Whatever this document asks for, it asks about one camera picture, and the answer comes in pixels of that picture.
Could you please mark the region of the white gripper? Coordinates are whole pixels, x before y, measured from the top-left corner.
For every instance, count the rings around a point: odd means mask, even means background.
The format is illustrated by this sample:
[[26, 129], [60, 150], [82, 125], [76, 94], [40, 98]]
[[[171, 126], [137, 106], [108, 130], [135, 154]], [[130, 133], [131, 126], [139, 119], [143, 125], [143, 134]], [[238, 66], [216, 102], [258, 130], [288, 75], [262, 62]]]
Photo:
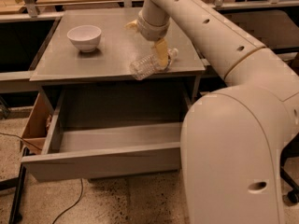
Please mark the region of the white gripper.
[[137, 20], [128, 22], [125, 27], [134, 29], [148, 41], [155, 41], [151, 50], [161, 68], [168, 66], [168, 46], [164, 39], [170, 25], [170, 17], [167, 13], [162, 15], [149, 15], [142, 9], [138, 13]]

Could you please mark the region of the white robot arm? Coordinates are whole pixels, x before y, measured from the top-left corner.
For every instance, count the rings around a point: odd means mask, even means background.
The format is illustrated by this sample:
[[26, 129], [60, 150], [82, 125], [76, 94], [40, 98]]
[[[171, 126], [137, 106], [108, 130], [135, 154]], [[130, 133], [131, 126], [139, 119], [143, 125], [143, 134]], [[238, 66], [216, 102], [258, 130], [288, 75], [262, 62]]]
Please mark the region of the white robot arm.
[[197, 100], [181, 130], [191, 224], [284, 224], [280, 155], [299, 132], [299, 76], [271, 49], [201, 0], [145, 0], [149, 41], [174, 21], [225, 88]]

